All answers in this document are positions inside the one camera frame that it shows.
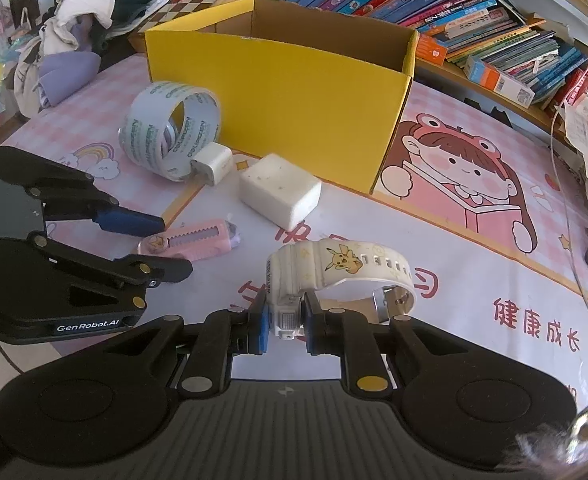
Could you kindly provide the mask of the small white charger plug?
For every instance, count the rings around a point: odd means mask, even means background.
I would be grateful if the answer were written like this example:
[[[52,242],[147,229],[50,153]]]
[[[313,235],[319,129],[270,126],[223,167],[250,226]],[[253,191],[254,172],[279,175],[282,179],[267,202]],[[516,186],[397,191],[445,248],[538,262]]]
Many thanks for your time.
[[[191,160],[192,171],[210,186],[216,186],[233,170],[233,154],[216,142],[205,145]]]

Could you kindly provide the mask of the pile of clothes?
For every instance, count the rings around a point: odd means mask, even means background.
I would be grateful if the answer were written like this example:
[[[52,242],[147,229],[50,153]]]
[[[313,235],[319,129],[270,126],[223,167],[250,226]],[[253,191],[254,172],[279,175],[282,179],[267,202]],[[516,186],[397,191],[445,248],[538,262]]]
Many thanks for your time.
[[[54,0],[36,34],[18,49],[13,93],[33,118],[85,87],[100,72],[108,40],[137,28],[169,0]]]

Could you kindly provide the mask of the cream pikachu wrist watch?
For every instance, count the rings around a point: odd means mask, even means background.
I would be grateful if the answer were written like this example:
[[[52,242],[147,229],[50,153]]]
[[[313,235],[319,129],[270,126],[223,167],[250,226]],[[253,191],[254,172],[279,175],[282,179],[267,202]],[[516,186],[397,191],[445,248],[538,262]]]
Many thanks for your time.
[[[270,330],[281,339],[304,333],[303,294],[311,290],[323,309],[362,313],[384,323],[407,315],[416,292],[407,259],[396,250],[359,240],[323,238],[285,245],[267,261]]]

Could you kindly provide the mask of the pink utility knife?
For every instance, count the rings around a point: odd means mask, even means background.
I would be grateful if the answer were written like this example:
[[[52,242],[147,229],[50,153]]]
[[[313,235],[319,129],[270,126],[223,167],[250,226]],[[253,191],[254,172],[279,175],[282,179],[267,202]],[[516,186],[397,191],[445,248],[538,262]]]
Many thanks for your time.
[[[235,224],[213,219],[145,237],[137,246],[137,254],[193,262],[222,256],[240,243],[240,231]]]

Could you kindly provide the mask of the orange white usmile box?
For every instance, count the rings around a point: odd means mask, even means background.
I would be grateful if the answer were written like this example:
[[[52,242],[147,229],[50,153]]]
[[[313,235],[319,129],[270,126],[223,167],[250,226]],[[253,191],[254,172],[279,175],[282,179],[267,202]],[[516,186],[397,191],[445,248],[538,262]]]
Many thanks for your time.
[[[416,58],[435,66],[442,66],[446,61],[447,48],[431,36],[420,34],[416,46]]]

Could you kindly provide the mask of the yellow cardboard box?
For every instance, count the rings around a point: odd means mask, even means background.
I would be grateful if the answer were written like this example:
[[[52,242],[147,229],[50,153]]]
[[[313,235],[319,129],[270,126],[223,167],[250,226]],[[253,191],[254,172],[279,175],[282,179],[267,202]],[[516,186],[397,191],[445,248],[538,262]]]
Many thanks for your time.
[[[238,0],[144,34],[152,80],[218,98],[221,143],[368,194],[405,107],[420,36],[281,0]]]

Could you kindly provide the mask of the orange white box right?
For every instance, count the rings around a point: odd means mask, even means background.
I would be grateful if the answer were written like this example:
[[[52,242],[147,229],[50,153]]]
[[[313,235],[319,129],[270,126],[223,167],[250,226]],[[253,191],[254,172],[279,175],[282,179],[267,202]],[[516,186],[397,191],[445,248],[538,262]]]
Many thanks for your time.
[[[519,106],[527,108],[533,103],[535,92],[531,88],[475,56],[470,55],[466,59],[463,73],[474,84],[478,84]]]

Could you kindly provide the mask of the row of leaning books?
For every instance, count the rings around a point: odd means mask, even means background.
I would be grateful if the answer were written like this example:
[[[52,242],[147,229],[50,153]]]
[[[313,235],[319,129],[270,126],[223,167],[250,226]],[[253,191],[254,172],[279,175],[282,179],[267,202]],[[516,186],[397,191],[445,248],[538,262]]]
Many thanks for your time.
[[[585,82],[587,51],[563,38],[542,16],[510,0],[288,0],[323,11],[375,18],[411,28],[447,48],[446,61],[464,69],[472,55],[535,92],[533,103],[555,110],[575,102]]]

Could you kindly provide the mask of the white large power adapter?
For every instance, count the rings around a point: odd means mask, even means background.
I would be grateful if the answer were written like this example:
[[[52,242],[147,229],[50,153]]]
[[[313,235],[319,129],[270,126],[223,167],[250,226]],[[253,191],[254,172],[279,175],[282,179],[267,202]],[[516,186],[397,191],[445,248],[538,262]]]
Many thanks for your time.
[[[322,181],[277,154],[240,173],[239,198],[285,231],[292,230],[320,200]]]

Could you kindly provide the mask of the clear packing tape roll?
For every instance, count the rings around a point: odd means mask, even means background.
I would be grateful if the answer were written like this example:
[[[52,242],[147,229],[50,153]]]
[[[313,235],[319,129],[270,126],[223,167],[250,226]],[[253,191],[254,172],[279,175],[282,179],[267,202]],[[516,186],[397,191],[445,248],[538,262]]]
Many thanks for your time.
[[[132,102],[118,142],[137,166],[172,181],[186,180],[191,160],[219,138],[217,97],[202,87],[153,82]]]

